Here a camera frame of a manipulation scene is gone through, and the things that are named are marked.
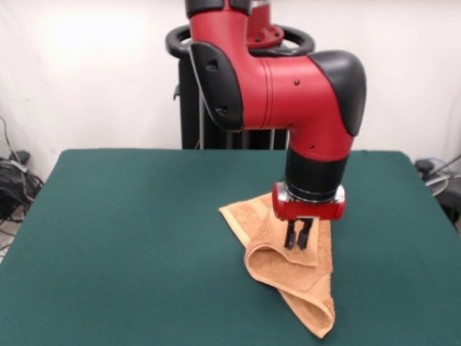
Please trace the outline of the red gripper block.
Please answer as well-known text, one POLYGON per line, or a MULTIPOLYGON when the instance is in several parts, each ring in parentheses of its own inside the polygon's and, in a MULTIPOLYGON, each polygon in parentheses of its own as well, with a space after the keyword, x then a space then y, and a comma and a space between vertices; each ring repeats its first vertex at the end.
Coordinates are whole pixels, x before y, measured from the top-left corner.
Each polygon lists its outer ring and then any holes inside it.
POLYGON ((278 182, 272 188, 272 208, 279 220, 287 222, 285 237, 286 249, 292 249, 295 245, 295 221, 303 220, 297 245, 300 249, 307 247, 309 233, 313 225, 313 218, 320 220, 339 220, 344 213, 346 205, 346 193, 342 185, 339 186, 334 198, 324 203, 306 202, 291 196, 285 184, 278 182))

